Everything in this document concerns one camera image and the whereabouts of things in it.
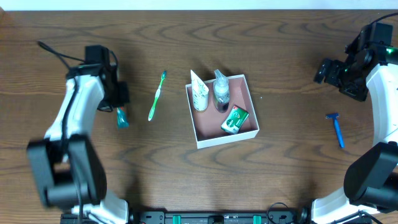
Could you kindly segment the white lotion tube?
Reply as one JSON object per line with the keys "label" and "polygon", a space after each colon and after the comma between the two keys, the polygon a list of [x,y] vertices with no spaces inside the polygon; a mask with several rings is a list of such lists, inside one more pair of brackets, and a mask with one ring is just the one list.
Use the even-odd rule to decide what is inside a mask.
{"label": "white lotion tube", "polygon": [[192,84],[193,107],[197,111],[205,111],[208,107],[209,89],[204,81],[190,70]]}

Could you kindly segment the red teal toothpaste tube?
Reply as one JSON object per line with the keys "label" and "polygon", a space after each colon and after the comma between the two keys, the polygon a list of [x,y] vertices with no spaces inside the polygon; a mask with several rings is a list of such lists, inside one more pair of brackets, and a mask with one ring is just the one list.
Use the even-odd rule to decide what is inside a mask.
{"label": "red teal toothpaste tube", "polygon": [[127,120],[127,113],[123,107],[118,107],[117,110],[117,126],[119,129],[128,128],[129,121]]}

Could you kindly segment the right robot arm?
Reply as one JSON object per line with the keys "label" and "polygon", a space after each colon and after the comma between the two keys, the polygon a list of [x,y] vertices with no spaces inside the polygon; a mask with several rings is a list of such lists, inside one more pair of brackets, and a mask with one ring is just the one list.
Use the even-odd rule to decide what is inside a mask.
{"label": "right robot arm", "polygon": [[345,62],[326,59],[314,80],[355,100],[371,98],[373,146],[346,171],[343,186],[312,202],[311,223],[345,223],[397,210],[397,49],[385,40],[350,44]]}

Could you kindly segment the green Dettol soap pack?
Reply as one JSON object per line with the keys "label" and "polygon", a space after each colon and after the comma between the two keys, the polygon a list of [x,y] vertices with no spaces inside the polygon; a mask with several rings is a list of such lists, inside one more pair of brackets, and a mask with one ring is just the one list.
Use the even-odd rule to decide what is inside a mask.
{"label": "green Dettol soap pack", "polygon": [[221,129],[229,134],[238,134],[248,116],[249,113],[246,110],[234,105],[228,117],[221,124]]}

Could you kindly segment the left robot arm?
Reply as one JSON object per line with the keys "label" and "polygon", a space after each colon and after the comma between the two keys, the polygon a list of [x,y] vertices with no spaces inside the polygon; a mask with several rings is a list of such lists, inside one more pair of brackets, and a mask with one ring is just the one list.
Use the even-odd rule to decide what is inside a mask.
{"label": "left robot arm", "polygon": [[107,188],[104,168],[91,143],[106,82],[118,83],[118,66],[73,67],[57,117],[41,140],[31,140],[27,157],[40,201],[75,215],[76,223],[128,223],[128,203]]}

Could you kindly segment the green white toothbrush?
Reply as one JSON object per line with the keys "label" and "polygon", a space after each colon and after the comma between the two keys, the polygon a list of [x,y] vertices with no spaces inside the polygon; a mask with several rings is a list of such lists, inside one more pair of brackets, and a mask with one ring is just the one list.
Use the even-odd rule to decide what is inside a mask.
{"label": "green white toothbrush", "polygon": [[163,84],[163,82],[164,82],[166,76],[167,76],[167,71],[164,70],[164,71],[162,72],[162,75],[161,75],[161,80],[160,80],[159,86],[158,86],[157,91],[156,91],[156,93],[155,93],[155,97],[154,97],[153,104],[152,104],[152,106],[151,106],[151,108],[150,108],[150,111],[149,111],[148,121],[151,121],[151,120],[153,119],[153,117],[154,117],[154,113],[155,113],[157,101],[158,101],[158,99],[159,99],[159,97],[160,97],[161,89],[162,89],[162,84]]}

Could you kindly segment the clear pump soap bottle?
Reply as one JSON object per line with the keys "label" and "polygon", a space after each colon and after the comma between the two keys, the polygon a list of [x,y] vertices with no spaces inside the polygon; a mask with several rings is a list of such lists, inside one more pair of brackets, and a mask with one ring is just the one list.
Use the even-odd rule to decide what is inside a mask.
{"label": "clear pump soap bottle", "polygon": [[229,80],[218,69],[214,71],[215,81],[213,82],[213,96],[216,109],[225,113],[229,106]]}

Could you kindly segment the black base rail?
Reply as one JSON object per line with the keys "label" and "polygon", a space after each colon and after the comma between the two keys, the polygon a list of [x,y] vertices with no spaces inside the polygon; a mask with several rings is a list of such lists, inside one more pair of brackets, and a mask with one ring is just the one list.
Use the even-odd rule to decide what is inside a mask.
{"label": "black base rail", "polygon": [[[293,224],[293,223],[315,223],[310,221],[309,215],[297,215],[293,210],[271,210],[265,213],[170,213],[161,211],[133,213],[127,223],[136,224]],[[89,215],[85,217],[81,223],[112,223],[105,221],[104,218],[96,219],[99,216]],[[61,224],[78,223],[78,216],[72,214],[62,214],[60,217]],[[353,217],[351,220],[332,221],[332,223],[376,223],[367,215]]]}

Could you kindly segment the blue disposable razor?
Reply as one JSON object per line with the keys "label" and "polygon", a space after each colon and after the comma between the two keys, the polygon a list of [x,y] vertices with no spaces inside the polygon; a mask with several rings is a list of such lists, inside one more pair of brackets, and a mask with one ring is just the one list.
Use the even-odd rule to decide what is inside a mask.
{"label": "blue disposable razor", "polygon": [[333,125],[334,125],[334,129],[335,129],[336,137],[338,140],[338,144],[339,144],[340,148],[344,148],[345,143],[344,143],[343,135],[342,135],[342,132],[340,129],[340,124],[338,122],[339,114],[338,113],[326,114],[325,118],[333,120]]}

